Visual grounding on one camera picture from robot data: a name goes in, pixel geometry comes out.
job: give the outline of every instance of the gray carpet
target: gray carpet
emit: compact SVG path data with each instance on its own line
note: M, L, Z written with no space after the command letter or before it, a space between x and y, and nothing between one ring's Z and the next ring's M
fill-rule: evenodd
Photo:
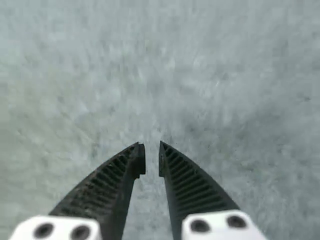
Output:
M170 240L160 140L270 239L320 236L318 0L2 0L0 238L130 144L124 240Z

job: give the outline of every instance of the ribbed gripper pad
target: ribbed gripper pad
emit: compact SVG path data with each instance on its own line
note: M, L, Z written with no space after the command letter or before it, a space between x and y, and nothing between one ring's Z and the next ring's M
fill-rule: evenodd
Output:
M135 143L82 180L50 215L96 219L107 231L104 240L121 239L134 180L145 173L145 147Z
M192 160L161 142L159 176L164 177L174 240L189 214L239 209L221 186Z

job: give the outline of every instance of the gray floor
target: gray floor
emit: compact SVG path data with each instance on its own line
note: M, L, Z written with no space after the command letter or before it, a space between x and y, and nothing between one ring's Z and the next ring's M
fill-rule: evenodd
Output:
M170 240L163 140L270 239L320 235L318 0L2 0L0 239L146 145L124 240Z

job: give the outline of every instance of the screw hole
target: screw hole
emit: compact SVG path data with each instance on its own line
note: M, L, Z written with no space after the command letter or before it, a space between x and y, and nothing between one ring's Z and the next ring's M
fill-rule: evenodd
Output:
M229 225L229 227L231 228L245 228L247 226L245 220L243 220L241 217L239 216L230 216L227 218L227 223Z
M37 227L34 232L34 237L36 239L45 239L52 233L54 226L51 223L45 223Z
M76 227L71 233L72 240L86 240L90 235L89 227L81 225Z
M208 225L208 223L206 223L203 220L194 220L191 223L191 230L193 232L197 232L197 233L206 233L210 231L210 227Z

